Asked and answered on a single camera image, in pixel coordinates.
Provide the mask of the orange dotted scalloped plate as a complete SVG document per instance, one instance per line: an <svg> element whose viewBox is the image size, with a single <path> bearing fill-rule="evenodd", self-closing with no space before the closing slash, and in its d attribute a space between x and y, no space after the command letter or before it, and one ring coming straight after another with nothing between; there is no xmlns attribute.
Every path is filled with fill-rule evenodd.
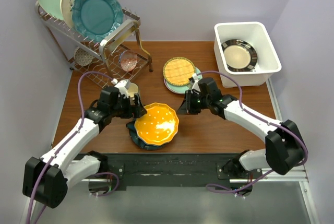
<svg viewBox="0 0 334 224"><path fill-rule="evenodd" d="M152 103L144 106L147 114L136 119L135 129L177 128L179 119L174 109L164 103Z"/></svg>

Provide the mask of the teal dotted scalloped plate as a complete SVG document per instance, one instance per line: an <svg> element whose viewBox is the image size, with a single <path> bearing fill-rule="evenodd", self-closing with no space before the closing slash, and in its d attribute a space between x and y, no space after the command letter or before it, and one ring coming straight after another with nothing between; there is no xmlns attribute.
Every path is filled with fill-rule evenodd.
<svg viewBox="0 0 334 224"><path fill-rule="evenodd" d="M160 147L170 143L178 133L177 128L137 129L138 138L149 146Z"/></svg>

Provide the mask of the black rimmed cream plate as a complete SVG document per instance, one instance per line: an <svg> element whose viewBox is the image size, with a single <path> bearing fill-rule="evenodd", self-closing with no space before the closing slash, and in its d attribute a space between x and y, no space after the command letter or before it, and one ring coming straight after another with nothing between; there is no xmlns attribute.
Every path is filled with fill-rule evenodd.
<svg viewBox="0 0 334 224"><path fill-rule="evenodd" d="M248 42L238 39L221 44L225 62L232 72L251 72L258 61L256 50Z"/></svg>

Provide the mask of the white plastic bin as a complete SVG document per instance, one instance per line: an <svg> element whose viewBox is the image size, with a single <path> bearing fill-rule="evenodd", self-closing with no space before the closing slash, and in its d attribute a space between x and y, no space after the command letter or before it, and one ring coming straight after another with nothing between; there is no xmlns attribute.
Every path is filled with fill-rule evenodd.
<svg viewBox="0 0 334 224"><path fill-rule="evenodd" d="M281 63L265 26L260 22L218 23L214 26L214 53L219 72L231 77L240 86L260 86L281 70ZM258 61L251 72L232 72L225 62L221 44L238 39L248 42L256 50Z"/></svg>

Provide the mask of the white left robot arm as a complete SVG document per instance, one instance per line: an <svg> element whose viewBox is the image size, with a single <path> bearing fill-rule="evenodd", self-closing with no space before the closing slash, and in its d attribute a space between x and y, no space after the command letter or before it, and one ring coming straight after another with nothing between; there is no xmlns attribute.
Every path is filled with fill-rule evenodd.
<svg viewBox="0 0 334 224"><path fill-rule="evenodd" d="M41 158L32 157L26 162L23 195L55 208L63 201L68 189L82 179L91 175L105 177L108 162L104 155L91 151L78 164L72 164L72 161L110 124L112 118L140 118L146 113L139 93L129 95L125 88L104 88L63 140Z"/></svg>

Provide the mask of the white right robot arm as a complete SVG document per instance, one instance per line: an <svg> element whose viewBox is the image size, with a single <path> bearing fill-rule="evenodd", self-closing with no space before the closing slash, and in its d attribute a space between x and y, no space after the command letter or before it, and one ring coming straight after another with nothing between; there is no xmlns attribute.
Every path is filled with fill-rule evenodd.
<svg viewBox="0 0 334 224"><path fill-rule="evenodd" d="M211 77L193 80L193 87L185 92L177 113L197 115L202 110L242 126L265 143L264 149L246 150L229 160L222 167L225 173L243 179L255 169L266 168L285 175L307 158L306 146L293 121L271 119L245 106L236 97L222 94Z"/></svg>

